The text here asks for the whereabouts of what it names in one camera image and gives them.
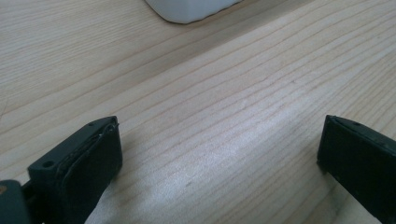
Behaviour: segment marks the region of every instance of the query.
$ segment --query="white box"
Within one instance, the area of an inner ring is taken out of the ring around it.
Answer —
[[[201,20],[242,0],[146,0],[167,21],[189,23]]]

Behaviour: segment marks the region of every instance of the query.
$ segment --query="white object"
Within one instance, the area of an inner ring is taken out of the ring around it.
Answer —
[[[189,23],[201,20],[242,0],[146,0],[167,21]]]

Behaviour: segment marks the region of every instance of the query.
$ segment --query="wooden surface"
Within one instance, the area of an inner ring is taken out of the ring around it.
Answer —
[[[0,178],[117,115],[87,223],[377,223],[316,165],[325,115],[396,138],[396,1],[245,0],[189,25],[143,0],[0,0]]]

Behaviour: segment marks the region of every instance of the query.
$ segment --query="wood grain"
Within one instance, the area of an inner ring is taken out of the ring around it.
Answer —
[[[87,223],[378,223],[316,165],[325,115],[396,138],[396,1],[0,0],[0,178],[116,115],[124,165]]]

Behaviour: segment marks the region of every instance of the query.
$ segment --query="black object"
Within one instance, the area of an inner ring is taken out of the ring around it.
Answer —
[[[122,166],[116,117],[91,122],[28,168],[22,188],[0,181],[0,223],[84,223]]]
[[[318,164],[382,223],[396,223],[396,142],[358,122],[327,116]]]

